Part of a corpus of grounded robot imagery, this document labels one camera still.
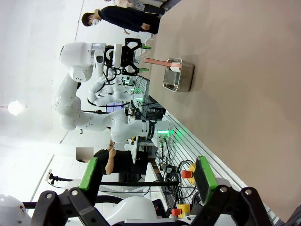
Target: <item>face mask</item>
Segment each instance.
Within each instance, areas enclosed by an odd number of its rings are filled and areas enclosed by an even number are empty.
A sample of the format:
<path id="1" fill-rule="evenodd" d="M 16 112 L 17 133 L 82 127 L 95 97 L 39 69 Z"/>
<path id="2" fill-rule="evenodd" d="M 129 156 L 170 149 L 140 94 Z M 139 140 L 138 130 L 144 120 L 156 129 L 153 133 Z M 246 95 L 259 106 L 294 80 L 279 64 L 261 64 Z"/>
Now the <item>face mask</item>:
<path id="1" fill-rule="evenodd" d="M 99 19 L 93 19 L 91 26 L 95 26 L 98 23 L 99 23 Z"/>

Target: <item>hand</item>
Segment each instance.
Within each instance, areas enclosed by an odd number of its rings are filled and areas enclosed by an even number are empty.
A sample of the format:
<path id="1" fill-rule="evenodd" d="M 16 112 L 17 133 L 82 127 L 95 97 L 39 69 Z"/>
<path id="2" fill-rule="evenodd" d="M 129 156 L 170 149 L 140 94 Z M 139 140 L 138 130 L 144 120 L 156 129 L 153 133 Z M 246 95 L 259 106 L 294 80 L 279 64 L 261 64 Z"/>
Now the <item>hand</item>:
<path id="1" fill-rule="evenodd" d="M 114 146 L 114 144 L 116 144 L 116 143 L 113 142 L 112 140 L 110 140 L 110 146 Z"/>
<path id="2" fill-rule="evenodd" d="M 148 30 L 151 28 L 151 26 L 150 26 L 149 24 L 143 23 L 142 26 L 141 26 L 141 28 L 142 28 L 143 30 L 148 31 Z"/>
<path id="3" fill-rule="evenodd" d="M 115 155 L 116 155 L 116 150 L 115 150 L 115 148 L 112 148 L 109 152 L 109 156 L 114 158 Z"/>

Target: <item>red button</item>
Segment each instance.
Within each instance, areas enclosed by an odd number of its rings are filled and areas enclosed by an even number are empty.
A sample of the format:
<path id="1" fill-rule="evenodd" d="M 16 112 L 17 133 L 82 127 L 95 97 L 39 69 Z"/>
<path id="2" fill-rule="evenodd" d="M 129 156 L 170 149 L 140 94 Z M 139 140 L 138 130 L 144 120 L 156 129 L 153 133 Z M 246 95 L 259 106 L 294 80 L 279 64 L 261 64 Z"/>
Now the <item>red button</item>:
<path id="1" fill-rule="evenodd" d="M 178 215 L 180 215 L 182 213 L 182 210 L 180 210 L 180 209 L 172 209 L 171 210 L 171 214 L 173 215 L 173 216 L 178 216 Z"/>
<path id="2" fill-rule="evenodd" d="M 188 170 L 183 170 L 182 173 L 181 173 L 181 176 L 182 176 L 183 179 L 192 178 L 192 172 L 188 171 Z"/>

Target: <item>computer screen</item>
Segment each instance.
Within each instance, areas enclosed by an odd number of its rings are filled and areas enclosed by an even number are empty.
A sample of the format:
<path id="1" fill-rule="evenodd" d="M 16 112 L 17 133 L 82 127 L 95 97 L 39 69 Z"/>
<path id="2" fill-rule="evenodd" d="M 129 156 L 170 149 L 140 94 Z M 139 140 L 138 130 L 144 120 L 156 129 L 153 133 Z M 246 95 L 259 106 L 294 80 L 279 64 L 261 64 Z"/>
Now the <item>computer screen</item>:
<path id="1" fill-rule="evenodd" d="M 125 109 L 125 105 L 124 106 L 118 106 L 118 105 L 122 105 L 123 103 L 118 103 L 118 102 L 113 102 L 113 103 L 110 103 L 110 104 L 107 104 L 107 106 L 114 106 L 114 107 L 107 107 L 106 109 L 106 112 L 108 113 L 111 113 L 111 112 L 114 112 L 114 111 L 124 111 Z"/>

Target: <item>black hair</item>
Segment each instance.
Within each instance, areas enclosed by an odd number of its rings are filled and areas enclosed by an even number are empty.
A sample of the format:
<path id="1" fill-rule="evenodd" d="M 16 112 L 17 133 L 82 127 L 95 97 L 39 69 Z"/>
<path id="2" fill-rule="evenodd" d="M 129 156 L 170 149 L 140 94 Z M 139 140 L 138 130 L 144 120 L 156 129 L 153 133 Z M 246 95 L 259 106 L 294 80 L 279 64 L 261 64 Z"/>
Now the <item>black hair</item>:
<path id="1" fill-rule="evenodd" d="M 91 25 L 89 24 L 89 22 L 90 22 L 89 16 L 91 16 L 91 15 L 93 15 L 93 14 L 94 14 L 94 13 L 85 13 L 85 14 L 83 15 L 83 17 L 81 18 L 81 21 L 82 21 L 82 23 L 83 23 L 84 26 L 86 26 L 86 27 L 91 26 Z"/>
<path id="2" fill-rule="evenodd" d="M 85 161 L 83 161 L 82 159 L 77 159 L 77 161 L 86 163 L 86 162 L 85 162 Z"/>

